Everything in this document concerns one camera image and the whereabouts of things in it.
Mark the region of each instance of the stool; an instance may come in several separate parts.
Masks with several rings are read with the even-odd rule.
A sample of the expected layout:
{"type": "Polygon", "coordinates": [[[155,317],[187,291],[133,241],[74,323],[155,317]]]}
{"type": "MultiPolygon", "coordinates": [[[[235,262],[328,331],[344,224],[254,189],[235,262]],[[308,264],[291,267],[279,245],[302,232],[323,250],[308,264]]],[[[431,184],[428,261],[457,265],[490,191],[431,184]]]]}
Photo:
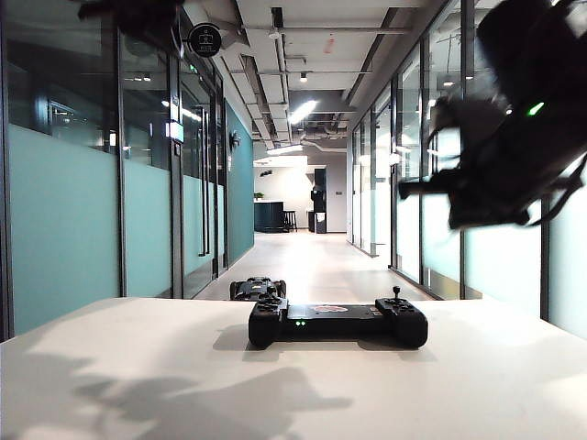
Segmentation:
{"type": "Polygon", "coordinates": [[[295,229],[295,232],[297,232],[297,219],[295,217],[295,211],[283,211],[283,214],[285,229],[287,229],[288,232],[291,232],[295,229]]]}

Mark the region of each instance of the floor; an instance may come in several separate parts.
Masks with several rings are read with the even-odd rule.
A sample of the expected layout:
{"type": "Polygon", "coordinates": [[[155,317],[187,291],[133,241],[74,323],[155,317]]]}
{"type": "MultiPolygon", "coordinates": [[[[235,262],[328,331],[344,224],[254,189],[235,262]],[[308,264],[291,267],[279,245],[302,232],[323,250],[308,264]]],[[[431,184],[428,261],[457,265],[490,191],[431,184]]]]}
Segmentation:
{"type": "Polygon", "coordinates": [[[371,303],[400,286],[408,300],[431,298],[387,269],[386,258],[370,258],[345,234],[255,234],[255,246],[213,281],[197,299],[227,300],[231,281],[267,276],[287,283],[297,303],[371,303]]]}

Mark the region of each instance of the table surface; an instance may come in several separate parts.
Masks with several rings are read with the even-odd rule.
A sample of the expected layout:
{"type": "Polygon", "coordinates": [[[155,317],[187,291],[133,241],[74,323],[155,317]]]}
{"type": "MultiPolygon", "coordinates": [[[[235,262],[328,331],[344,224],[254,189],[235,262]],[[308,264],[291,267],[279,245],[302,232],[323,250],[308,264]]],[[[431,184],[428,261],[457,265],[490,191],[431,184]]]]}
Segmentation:
{"type": "Polygon", "coordinates": [[[2,438],[587,438],[586,341],[498,302],[415,304],[419,350],[255,351],[250,302],[97,302],[0,346],[2,438]]]}

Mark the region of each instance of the green led light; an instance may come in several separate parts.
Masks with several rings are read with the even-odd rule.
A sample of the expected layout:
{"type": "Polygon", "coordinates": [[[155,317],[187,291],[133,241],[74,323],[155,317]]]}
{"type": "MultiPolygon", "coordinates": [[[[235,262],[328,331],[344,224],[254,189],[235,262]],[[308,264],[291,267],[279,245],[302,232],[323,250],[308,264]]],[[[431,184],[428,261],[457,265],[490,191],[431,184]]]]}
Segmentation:
{"type": "Polygon", "coordinates": [[[535,116],[536,113],[538,113],[542,107],[544,107],[544,103],[536,104],[530,110],[528,110],[528,116],[535,116]]]}

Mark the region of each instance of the black game controller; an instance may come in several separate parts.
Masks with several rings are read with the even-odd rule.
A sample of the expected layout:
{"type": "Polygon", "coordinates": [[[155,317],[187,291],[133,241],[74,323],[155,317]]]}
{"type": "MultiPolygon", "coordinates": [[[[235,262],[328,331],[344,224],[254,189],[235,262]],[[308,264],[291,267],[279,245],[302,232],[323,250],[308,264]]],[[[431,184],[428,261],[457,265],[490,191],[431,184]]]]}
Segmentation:
{"type": "Polygon", "coordinates": [[[375,305],[288,304],[284,298],[260,300],[249,317],[249,341],[266,348],[281,336],[364,336],[387,334],[405,347],[418,348],[428,338],[428,321],[410,302],[383,298],[375,305]]]}
{"type": "Polygon", "coordinates": [[[230,283],[230,301],[260,301],[277,296],[285,298],[285,281],[271,281],[267,277],[252,277],[230,283]]]}

